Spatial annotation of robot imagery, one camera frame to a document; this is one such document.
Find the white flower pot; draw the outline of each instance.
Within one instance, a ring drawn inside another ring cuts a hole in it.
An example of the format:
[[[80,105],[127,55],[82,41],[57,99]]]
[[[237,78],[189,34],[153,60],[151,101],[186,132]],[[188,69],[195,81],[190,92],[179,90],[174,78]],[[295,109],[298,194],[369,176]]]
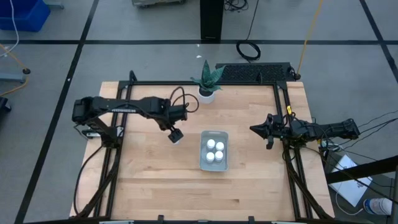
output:
[[[209,104],[211,102],[214,101],[216,95],[215,92],[213,92],[210,96],[202,96],[199,92],[199,88],[198,88],[198,100],[200,103],[204,103],[204,104]]]

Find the plastic bottle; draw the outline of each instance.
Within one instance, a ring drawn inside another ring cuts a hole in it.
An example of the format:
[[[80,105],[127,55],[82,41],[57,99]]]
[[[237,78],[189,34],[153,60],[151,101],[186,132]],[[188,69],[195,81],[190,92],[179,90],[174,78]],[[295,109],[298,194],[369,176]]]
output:
[[[216,142],[214,140],[209,139],[209,141],[207,141],[207,149],[213,150],[215,145],[216,145]]]
[[[221,151],[217,151],[215,157],[216,157],[216,161],[217,161],[217,162],[220,162],[220,161],[223,160],[224,154],[223,154],[223,152],[221,152]]]
[[[391,215],[392,202],[386,198],[366,199],[363,207],[372,215]]]
[[[217,149],[217,151],[224,150],[224,143],[218,142],[217,145],[216,145],[216,149]]]
[[[206,155],[206,160],[207,160],[207,162],[213,162],[213,160],[214,160],[214,153],[208,152],[207,155]]]

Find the wooden table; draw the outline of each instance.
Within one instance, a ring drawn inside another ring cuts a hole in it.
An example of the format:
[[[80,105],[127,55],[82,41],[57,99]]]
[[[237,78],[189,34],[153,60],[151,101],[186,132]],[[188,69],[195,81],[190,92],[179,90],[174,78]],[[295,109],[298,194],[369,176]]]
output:
[[[99,95],[115,98],[117,86],[117,82],[104,82]],[[169,98],[175,87],[133,86],[132,99]],[[275,139],[272,150],[267,150],[266,141],[249,130],[249,126],[263,123],[268,113],[277,113],[273,88],[222,88],[223,91],[216,92],[212,104],[200,105],[196,113],[188,114],[187,121],[177,123],[176,127],[184,134],[178,145],[170,142],[169,132],[159,130],[155,121],[138,114],[128,116],[112,219],[156,220],[158,215],[164,215],[166,220],[248,220],[248,216],[258,221],[294,220],[282,143]],[[311,121],[303,83],[288,83],[288,88],[297,117]],[[184,89],[197,95],[197,86]],[[280,97],[285,107],[281,91]],[[187,101],[190,107],[196,106],[192,98],[187,97]],[[101,119],[110,125],[111,117],[108,113]],[[203,130],[229,133],[227,172],[205,172],[199,168],[198,145]],[[99,139],[89,140],[84,160],[99,145]],[[317,148],[315,142],[307,146]],[[103,149],[96,155],[82,173],[77,200],[80,210],[98,187],[104,152]],[[334,216],[319,155],[302,149],[302,162],[309,191],[325,211]],[[298,188],[297,193],[304,217]]]

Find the blue bin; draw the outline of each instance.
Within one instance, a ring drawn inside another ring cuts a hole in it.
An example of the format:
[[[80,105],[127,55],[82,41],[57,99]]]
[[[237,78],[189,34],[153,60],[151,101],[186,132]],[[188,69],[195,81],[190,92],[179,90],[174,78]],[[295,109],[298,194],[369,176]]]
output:
[[[38,32],[50,14],[43,0],[12,0],[18,31]],[[10,0],[0,0],[0,29],[14,30]]]

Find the white cup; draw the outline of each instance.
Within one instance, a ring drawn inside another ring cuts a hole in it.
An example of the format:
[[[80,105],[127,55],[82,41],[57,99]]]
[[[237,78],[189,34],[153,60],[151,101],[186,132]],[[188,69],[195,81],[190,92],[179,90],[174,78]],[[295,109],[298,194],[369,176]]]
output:
[[[213,162],[213,160],[214,160],[214,153],[209,152],[209,153],[206,155],[206,160],[207,160],[207,162]]]
[[[224,150],[224,143],[218,142],[217,145],[216,145],[216,149],[217,149],[217,151]]]
[[[223,160],[224,154],[221,151],[217,151],[215,157],[216,157],[216,161],[219,162],[219,161]]]
[[[216,142],[215,142],[214,140],[209,139],[209,141],[207,141],[207,148],[208,148],[209,150],[214,149],[214,146],[215,146],[215,145],[216,145]]]

